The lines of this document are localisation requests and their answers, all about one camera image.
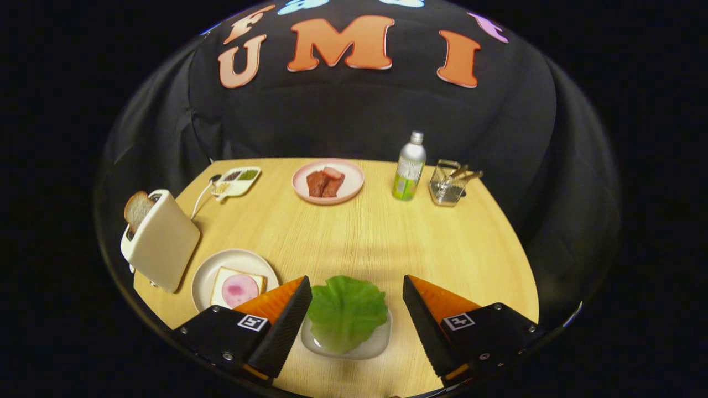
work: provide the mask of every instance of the pink plate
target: pink plate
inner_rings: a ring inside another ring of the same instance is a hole
[[[336,198],[315,198],[309,195],[307,176],[311,172],[321,171],[325,167],[331,167],[345,175],[344,182],[339,187]],[[297,195],[317,205],[336,205],[337,203],[346,202],[356,196],[363,185],[364,171],[362,171],[361,167],[344,159],[329,158],[313,161],[300,167],[292,175],[292,188],[295,189]]]

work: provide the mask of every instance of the white toaster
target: white toaster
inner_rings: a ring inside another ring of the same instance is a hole
[[[130,227],[125,228],[120,251],[132,268],[154,285],[173,293],[201,233],[168,190],[155,190],[148,197],[155,205],[135,234]]]

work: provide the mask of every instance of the bottle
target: bottle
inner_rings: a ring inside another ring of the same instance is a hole
[[[426,165],[426,149],[423,148],[423,133],[411,133],[411,141],[404,145],[399,155],[393,194],[396,199],[411,200]]]

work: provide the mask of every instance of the bread slice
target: bread slice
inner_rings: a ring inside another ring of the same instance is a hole
[[[222,297],[222,287],[224,286],[224,282],[226,281],[226,279],[232,275],[250,276],[251,278],[253,278],[254,281],[256,281],[256,284],[258,285],[258,295],[262,295],[266,292],[266,288],[268,287],[268,278],[266,278],[265,276],[254,275],[252,273],[245,273],[232,270],[230,268],[219,267],[219,272],[217,273],[217,277],[214,280],[212,298],[209,300],[209,305],[220,305],[222,307],[230,308],[230,306],[224,301],[224,298]]]
[[[145,219],[150,209],[155,206],[155,202],[147,197],[147,192],[138,191],[128,199],[123,210],[123,218],[128,223],[130,231],[135,234],[140,227],[140,223]]]

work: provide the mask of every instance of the utensil holder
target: utensil holder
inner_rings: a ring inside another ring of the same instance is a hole
[[[453,207],[459,202],[459,198],[464,192],[466,181],[461,179],[449,179],[450,174],[458,170],[462,165],[456,161],[440,159],[430,177],[428,190],[433,203],[439,206]]]

